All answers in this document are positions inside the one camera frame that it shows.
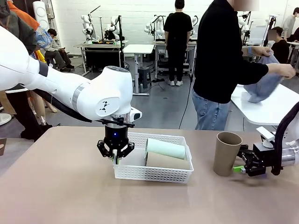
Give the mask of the person's right hand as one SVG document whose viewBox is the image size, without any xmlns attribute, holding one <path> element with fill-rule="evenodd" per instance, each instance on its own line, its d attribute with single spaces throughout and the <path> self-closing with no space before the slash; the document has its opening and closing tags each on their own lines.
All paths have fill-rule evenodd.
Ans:
<svg viewBox="0 0 299 224">
<path fill-rule="evenodd" d="M 269 73 L 277 73 L 287 79 L 296 75 L 296 70 L 290 64 L 270 63 L 267 67 Z"/>
</svg>

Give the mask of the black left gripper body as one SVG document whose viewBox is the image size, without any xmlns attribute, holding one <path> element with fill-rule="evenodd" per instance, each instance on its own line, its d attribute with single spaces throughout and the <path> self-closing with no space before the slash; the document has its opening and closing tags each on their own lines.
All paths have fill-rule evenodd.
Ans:
<svg viewBox="0 0 299 224">
<path fill-rule="evenodd" d="M 104 143 L 110 149 L 122 150 L 128 144 L 128 127 L 112 128 L 105 126 Z"/>
</svg>

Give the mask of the person's left hand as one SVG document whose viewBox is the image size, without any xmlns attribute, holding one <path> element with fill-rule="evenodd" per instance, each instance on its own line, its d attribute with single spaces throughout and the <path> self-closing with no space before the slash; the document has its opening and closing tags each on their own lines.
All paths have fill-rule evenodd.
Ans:
<svg viewBox="0 0 299 224">
<path fill-rule="evenodd" d="M 273 50 L 269 47 L 252 46 L 252 53 L 255 56 L 270 56 Z"/>
</svg>

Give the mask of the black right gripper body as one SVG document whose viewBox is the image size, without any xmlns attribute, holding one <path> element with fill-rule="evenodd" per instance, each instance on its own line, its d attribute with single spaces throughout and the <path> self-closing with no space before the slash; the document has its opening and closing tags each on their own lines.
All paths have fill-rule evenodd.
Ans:
<svg viewBox="0 0 299 224">
<path fill-rule="evenodd" d="M 254 143 L 253 151 L 261 160 L 262 166 L 271 167 L 271 173 L 278 175 L 278 154 L 274 148 L 274 142 Z"/>
</svg>

